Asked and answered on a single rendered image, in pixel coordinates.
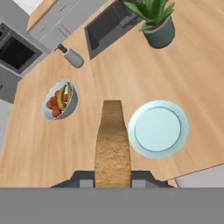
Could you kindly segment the bowl of fruit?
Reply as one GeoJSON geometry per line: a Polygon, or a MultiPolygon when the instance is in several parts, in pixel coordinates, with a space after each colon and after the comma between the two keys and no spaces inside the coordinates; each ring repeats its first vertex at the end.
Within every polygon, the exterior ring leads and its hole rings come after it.
{"type": "Polygon", "coordinates": [[[42,114],[48,121],[70,116],[78,104],[78,95],[69,80],[61,80],[52,87],[42,104],[42,114]]]}

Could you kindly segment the dark grey tap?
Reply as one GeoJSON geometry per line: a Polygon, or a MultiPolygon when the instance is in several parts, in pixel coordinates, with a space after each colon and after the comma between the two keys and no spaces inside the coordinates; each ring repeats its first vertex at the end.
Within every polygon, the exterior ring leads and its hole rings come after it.
{"type": "Polygon", "coordinates": [[[129,11],[127,16],[120,22],[120,25],[122,28],[126,28],[129,25],[135,26],[141,21],[142,19],[137,14],[129,11]]]}

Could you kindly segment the grey oven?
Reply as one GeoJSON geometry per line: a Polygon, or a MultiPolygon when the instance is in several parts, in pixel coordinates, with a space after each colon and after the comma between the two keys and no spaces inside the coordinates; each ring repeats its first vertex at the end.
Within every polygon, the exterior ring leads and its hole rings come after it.
{"type": "Polygon", "coordinates": [[[13,103],[22,73],[43,53],[0,22],[0,99],[13,103]]]}

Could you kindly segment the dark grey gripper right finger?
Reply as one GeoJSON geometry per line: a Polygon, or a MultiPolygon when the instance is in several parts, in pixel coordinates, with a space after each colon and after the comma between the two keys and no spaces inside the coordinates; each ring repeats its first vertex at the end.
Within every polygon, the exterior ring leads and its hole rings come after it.
{"type": "Polygon", "coordinates": [[[167,181],[155,179],[150,171],[132,171],[131,186],[133,188],[170,187],[167,181]]]}

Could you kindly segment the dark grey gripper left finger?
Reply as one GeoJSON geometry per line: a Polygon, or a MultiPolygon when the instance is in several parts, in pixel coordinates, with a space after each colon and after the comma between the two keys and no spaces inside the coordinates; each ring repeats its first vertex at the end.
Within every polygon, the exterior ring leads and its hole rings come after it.
{"type": "Polygon", "coordinates": [[[95,172],[94,171],[76,171],[70,179],[67,179],[53,188],[94,188],[95,172]]]}

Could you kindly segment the grey cupboard run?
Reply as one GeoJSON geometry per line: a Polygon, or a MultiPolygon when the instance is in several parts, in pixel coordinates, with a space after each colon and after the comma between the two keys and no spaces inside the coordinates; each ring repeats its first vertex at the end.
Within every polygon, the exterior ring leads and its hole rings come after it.
{"type": "Polygon", "coordinates": [[[51,52],[107,1],[59,0],[30,34],[51,52]]]}

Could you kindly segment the dark grey sink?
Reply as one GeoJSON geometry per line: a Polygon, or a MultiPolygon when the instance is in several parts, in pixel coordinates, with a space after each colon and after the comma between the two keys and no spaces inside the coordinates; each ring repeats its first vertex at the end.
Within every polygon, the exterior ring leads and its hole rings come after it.
{"type": "Polygon", "coordinates": [[[124,0],[115,0],[85,27],[87,48],[91,60],[134,27],[129,25],[122,28],[120,25],[130,11],[123,2],[124,0]]]}

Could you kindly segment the green plant in grey pot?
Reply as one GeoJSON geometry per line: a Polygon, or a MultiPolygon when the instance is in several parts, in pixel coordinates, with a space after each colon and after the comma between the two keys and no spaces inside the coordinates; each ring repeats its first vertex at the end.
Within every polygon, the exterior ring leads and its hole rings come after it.
{"type": "Polygon", "coordinates": [[[139,29],[154,49],[167,47],[175,37],[172,13],[175,3],[169,0],[135,0],[124,1],[124,5],[143,20],[139,29]]]}

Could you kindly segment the pale blue plate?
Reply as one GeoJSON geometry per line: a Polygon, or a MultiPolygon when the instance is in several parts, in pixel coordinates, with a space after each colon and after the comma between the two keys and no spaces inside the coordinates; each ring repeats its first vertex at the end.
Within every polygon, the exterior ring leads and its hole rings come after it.
{"type": "Polygon", "coordinates": [[[149,101],[130,118],[128,136],[135,152],[163,159],[179,152],[187,141],[189,122],[184,110],[170,101],[149,101]]]}

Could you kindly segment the grey soap dispenser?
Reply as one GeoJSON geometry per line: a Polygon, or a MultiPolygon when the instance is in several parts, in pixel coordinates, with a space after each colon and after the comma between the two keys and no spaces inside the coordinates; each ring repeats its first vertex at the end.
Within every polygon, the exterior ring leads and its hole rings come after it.
{"type": "Polygon", "coordinates": [[[81,68],[84,64],[84,59],[73,49],[66,48],[62,44],[58,44],[55,50],[61,50],[64,58],[75,68],[81,68]]]}

